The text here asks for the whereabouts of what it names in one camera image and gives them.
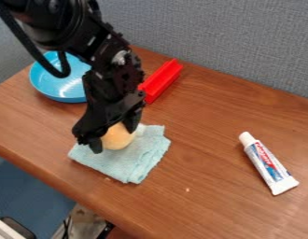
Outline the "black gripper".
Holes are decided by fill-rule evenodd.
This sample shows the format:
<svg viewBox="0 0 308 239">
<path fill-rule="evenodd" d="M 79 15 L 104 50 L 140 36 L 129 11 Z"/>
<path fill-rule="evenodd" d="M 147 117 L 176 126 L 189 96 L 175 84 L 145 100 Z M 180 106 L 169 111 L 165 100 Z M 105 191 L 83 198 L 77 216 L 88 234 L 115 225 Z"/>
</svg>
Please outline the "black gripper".
<svg viewBox="0 0 308 239">
<path fill-rule="evenodd" d="M 89 70 L 83 76 L 87 111 L 72 128 L 80 145 L 89 146 L 95 154 L 104 151 L 101 137 L 108 129 L 123 123 L 132 134 L 140 124 L 145 93 L 143 70 L 117 70 L 101 76 Z"/>
</svg>

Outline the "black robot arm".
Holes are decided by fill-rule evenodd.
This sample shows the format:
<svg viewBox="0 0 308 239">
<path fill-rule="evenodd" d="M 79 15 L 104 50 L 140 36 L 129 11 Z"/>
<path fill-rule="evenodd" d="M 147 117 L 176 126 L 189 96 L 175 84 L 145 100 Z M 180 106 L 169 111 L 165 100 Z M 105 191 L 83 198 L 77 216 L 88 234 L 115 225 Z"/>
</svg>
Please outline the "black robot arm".
<svg viewBox="0 0 308 239">
<path fill-rule="evenodd" d="M 97 0 L 0 0 L 0 18 L 55 77 L 69 76 L 68 55 L 91 66 L 83 75 L 87 112 L 72 134 L 101 153 L 109 128 L 121 123 L 133 133 L 144 110 L 143 63 L 124 35 L 103 21 Z"/>
</svg>

